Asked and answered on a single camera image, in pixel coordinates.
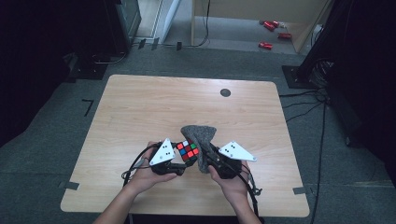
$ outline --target forearm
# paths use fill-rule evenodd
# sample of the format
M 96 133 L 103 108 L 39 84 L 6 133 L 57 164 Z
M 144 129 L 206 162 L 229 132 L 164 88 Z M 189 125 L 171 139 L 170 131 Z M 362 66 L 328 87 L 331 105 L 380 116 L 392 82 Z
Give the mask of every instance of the forearm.
M 240 224 L 261 224 L 260 220 L 249 206 L 248 200 L 231 203 L 231 206 L 233 207 Z
M 137 193 L 123 188 L 111 204 L 93 223 L 123 223 L 136 198 Z

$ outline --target black circular hole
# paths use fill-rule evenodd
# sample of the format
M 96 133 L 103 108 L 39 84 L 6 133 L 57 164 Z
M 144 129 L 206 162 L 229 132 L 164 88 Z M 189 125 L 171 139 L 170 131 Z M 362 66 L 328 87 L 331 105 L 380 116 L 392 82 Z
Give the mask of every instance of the black circular hole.
M 220 94 L 221 94 L 222 96 L 224 96 L 224 97 L 229 97 L 229 96 L 231 95 L 231 91 L 228 90 L 228 89 L 222 89 L 222 90 L 220 91 Z

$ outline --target black cable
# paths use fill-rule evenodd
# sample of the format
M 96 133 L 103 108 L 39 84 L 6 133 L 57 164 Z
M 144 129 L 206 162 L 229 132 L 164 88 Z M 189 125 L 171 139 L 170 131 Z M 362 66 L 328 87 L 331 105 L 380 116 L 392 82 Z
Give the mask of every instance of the black cable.
M 205 37 L 204 37 L 204 40 L 201 42 L 201 44 L 196 45 L 196 46 L 192 46 L 192 47 L 194 47 L 194 48 L 201 47 L 201 46 L 206 42 L 206 40 L 209 38 L 209 27 L 208 27 L 208 24 L 207 24 L 208 19 L 209 19 L 209 10 L 210 10 L 210 0 L 207 2 L 206 22 L 204 21 L 204 26 L 205 26 L 205 30 L 206 30 L 206 35 L 205 35 Z
M 210 11 L 210 0 L 207 2 L 206 21 L 205 21 L 205 19 L 203 17 L 204 27 L 205 27 L 205 30 L 206 30 L 206 34 L 205 34 L 204 40 L 199 45 L 188 45 L 188 46 L 183 46 L 183 48 L 199 48 L 208 40 L 208 38 L 209 38 L 209 27 L 208 27 L 209 11 Z M 131 45 L 131 47 L 137 46 L 139 44 L 140 44 L 140 42 L 139 43 L 133 43 Z M 172 45 L 172 44 L 157 44 L 157 45 L 165 46 L 165 47 L 176 47 L 177 46 L 177 45 Z
M 291 105 L 285 105 L 282 106 L 283 109 L 289 108 L 293 105 L 312 105 L 312 104 L 316 104 L 317 102 L 301 102 L 301 103 L 295 103 L 295 104 L 291 104 Z
M 101 62 L 93 61 L 93 63 L 98 63 L 98 64 L 113 64 L 113 63 L 119 63 L 120 61 L 122 61 L 122 59 L 125 58 L 125 56 L 126 56 L 126 52 L 122 52 L 122 56 L 121 56 L 118 60 L 116 60 L 116 61 L 113 61 L 113 62 L 106 62 L 106 63 L 101 63 Z
M 326 103 L 327 102 L 327 95 L 318 91 L 319 95 L 315 95 L 315 98 L 318 102 Z
M 140 152 L 140 154 L 136 157 L 136 159 L 135 159 L 134 162 L 132 163 L 132 165 L 131 165 L 131 167 L 129 168 L 129 170 L 126 171 L 126 172 L 124 172 L 124 173 L 127 173 L 127 174 L 126 174 L 125 176 L 122 176 L 124 173 L 121 175 L 122 179 L 124 179 L 123 186 L 125 186 L 126 184 L 128 184 L 128 181 L 130 180 L 130 177 L 131 177 L 131 172 L 132 172 L 132 170 L 134 169 L 134 165 L 137 163 L 137 161 L 140 159 L 140 157 L 142 157 L 143 154 L 145 154 L 145 152 L 147 152 L 147 151 L 148 151 L 149 149 L 151 149 L 152 147 L 160 147 L 161 144 L 162 144 L 162 142 L 158 142 L 158 143 L 156 143 L 156 144 L 153 144 L 153 145 L 151 145 L 151 146 L 146 147 L 145 149 L 143 149 L 142 152 Z
M 241 178 L 241 180 L 245 183 L 245 185 L 247 186 L 247 192 L 250 195 L 251 198 L 251 202 L 253 204 L 253 211 L 254 214 L 256 214 L 257 217 L 259 217 L 259 207 L 258 207 L 258 203 L 256 200 L 256 196 L 254 196 L 254 192 L 253 189 L 251 188 L 251 186 L 249 185 L 249 183 L 246 181 L 246 179 L 244 177 L 241 176 L 241 174 L 238 174 L 238 177 Z
M 312 210 L 312 217 L 311 217 L 311 224 L 315 221 L 315 215 L 318 208 L 318 197 L 320 191 L 320 179 L 321 179 L 321 162 L 322 162 L 322 153 L 323 153 L 323 139 L 324 139 L 324 131 L 325 131 L 325 124 L 326 124 L 326 104 L 323 106 L 323 118 L 322 118 L 322 133 L 320 137 L 320 148 L 319 148 L 319 161 L 318 161 L 318 183 L 317 183 L 317 193 L 314 208 Z
M 306 94 L 311 93 L 311 92 L 318 92 L 318 90 L 315 90 L 315 91 L 303 91 L 303 92 L 300 92 L 300 93 L 293 93 L 293 94 L 283 94 L 283 95 L 279 95 L 279 97 L 301 96 L 301 95 L 306 95 Z
M 242 166 L 245 167 L 245 168 L 247 169 L 247 172 L 244 171 L 244 170 L 242 170 L 242 172 L 244 172 L 245 174 L 247 174 L 247 177 L 248 177 L 248 179 L 249 179 L 250 182 L 251 182 L 252 190 L 253 190 L 254 195 L 260 195 L 260 194 L 262 193 L 262 189 L 257 189 L 257 188 L 256 188 L 256 182 L 254 181 L 254 176 L 253 176 L 253 174 L 250 172 L 250 169 L 249 169 L 246 165 L 244 165 L 244 164 L 242 164 Z
M 138 166 L 138 167 L 135 167 L 135 168 L 133 167 L 132 170 L 127 170 L 127 171 L 125 171 L 124 173 L 122 173 L 121 178 L 122 178 L 122 179 L 125 179 L 125 178 L 126 178 L 126 175 L 130 174 L 130 173 L 131 173 L 132 171 L 134 171 L 134 170 L 148 169 L 148 168 L 151 168 L 151 166 Z
M 310 79 L 312 79 L 311 77 L 312 77 L 314 68 L 316 68 L 318 63 L 323 62 L 323 61 L 331 62 L 332 58 L 319 58 L 319 59 L 314 60 L 311 64 L 309 64 L 307 66 L 306 74 L 310 76 Z
M 332 67 L 332 62 L 323 59 L 317 61 L 312 69 L 310 80 L 319 87 L 325 87 L 328 85 L 327 74 L 330 68 Z
M 300 116 L 304 116 L 304 115 L 308 114 L 309 112 L 311 112 L 311 110 L 315 109 L 316 107 L 320 106 L 321 104 L 323 104 L 323 102 L 320 102 L 317 105 L 314 105 L 312 108 L 310 108 L 308 111 L 306 111 L 303 114 L 299 114 L 299 115 L 296 115 L 294 117 L 291 117 L 291 118 L 287 119 L 286 122 L 289 122 L 291 119 L 295 119 L 295 118 L 298 118 Z

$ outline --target table top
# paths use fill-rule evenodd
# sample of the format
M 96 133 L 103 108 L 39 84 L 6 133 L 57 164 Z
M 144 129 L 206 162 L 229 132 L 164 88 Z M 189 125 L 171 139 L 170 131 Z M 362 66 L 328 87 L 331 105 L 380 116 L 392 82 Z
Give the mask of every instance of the table top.
M 220 91 L 231 92 L 224 97 Z M 276 85 L 265 81 L 113 75 L 61 203 L 65 212 L 103 212 L 122 188 L 128 170 L 148 141 L 183 141 L 180 129 L 217 129 L 212 143 L 237 142 L 257 158 L 248 165 L 264 217 L 306 217 L 305 194 Z M 194 164 L 183 176 L 140 194 L 133 214 L 234 216 L 219 185 Z

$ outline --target red toy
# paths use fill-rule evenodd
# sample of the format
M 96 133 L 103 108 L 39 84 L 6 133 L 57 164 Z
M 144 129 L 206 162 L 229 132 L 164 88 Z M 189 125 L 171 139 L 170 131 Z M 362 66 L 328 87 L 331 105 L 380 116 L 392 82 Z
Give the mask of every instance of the red toy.
M 275 30 L 275 26 L 270 21 L 265 21 L 262 25 L 271 32 Z
M 278 21 L 270 21 L 271 24 L 275 26 L 275 28 L 279 27 L 279 22 Z
M 277 35 L 277 38 L 291 39 L 291 34 L 289 34 L 289 33 L 279 33 L 279 34 Z
M 271 49 L 272 49 L 272 44 L 266 43 L 266 42 L 263 42 L 263 41 L 262 41 L 262 42 L 260 42 L 260 44 L 259 44 L 259 48 L 271 50 Z

